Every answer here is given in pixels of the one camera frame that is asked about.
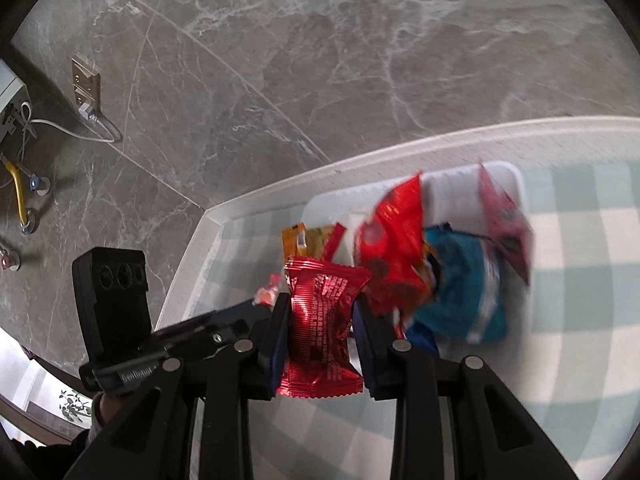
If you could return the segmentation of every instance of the silver screw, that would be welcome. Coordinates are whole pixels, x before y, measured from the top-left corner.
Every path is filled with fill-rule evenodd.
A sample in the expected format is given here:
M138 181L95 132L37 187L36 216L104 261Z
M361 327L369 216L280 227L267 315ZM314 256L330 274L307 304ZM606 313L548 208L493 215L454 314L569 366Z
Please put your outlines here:
M175 372L178 368L180 368L180 359L175 357L169 357L162 363L162 369L166 372Z
M234 343L234 350L236 352L248 352L254 344L249 339L239 339Z
M411 350L411 343L406 339L396 339L391 343L391 346L397 352L408 352Z
M484 361L477 355L470 355L465 358L465 365L472 370L479 370L484 366Z

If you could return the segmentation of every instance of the checkered tablecloth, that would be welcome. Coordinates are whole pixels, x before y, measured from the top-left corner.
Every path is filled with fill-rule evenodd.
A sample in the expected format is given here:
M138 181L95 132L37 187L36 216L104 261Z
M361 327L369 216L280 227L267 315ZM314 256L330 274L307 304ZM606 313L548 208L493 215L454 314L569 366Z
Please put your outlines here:
M640 162L522 170L536 232L530 296L481 355L582 480L601 479L640 420ZM227 223L190 316L251 297L282 267L303 206ZM252 402L255 477L388 479L395 402L367 394Z

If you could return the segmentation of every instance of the black sleeve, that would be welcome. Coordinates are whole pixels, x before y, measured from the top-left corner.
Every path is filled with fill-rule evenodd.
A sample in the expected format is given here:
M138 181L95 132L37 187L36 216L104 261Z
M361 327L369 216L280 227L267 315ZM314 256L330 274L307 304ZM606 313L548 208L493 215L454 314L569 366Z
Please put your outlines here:
M17 440L12 444L38 480L62 480L84 451L88 434L89 430L84 430L71 444L36 447L33 442L22 444Z

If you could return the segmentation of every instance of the electrical socket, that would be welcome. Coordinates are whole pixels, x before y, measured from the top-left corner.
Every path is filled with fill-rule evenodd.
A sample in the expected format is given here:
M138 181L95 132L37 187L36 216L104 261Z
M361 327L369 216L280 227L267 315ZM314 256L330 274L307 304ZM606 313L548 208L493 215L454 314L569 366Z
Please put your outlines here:
M94 110L100 110L100 73L87 66L78 56L71 58L71 72L78 106L91 103Z

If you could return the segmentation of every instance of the yellow hose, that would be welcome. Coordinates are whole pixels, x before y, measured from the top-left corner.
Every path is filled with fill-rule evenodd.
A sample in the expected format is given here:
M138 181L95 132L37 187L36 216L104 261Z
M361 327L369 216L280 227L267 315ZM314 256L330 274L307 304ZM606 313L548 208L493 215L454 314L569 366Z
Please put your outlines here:
M4 162L4 166L6 170L11 173L11 177L14 180L15 184L15 197L18 201L18 216L20 217L20 224L24 227L29 223L29 219L27 218L27 208L24 206L24 195L22 194L22 184L20 182L20 171L16 168L13 163L8 160L5 156L1 157Z

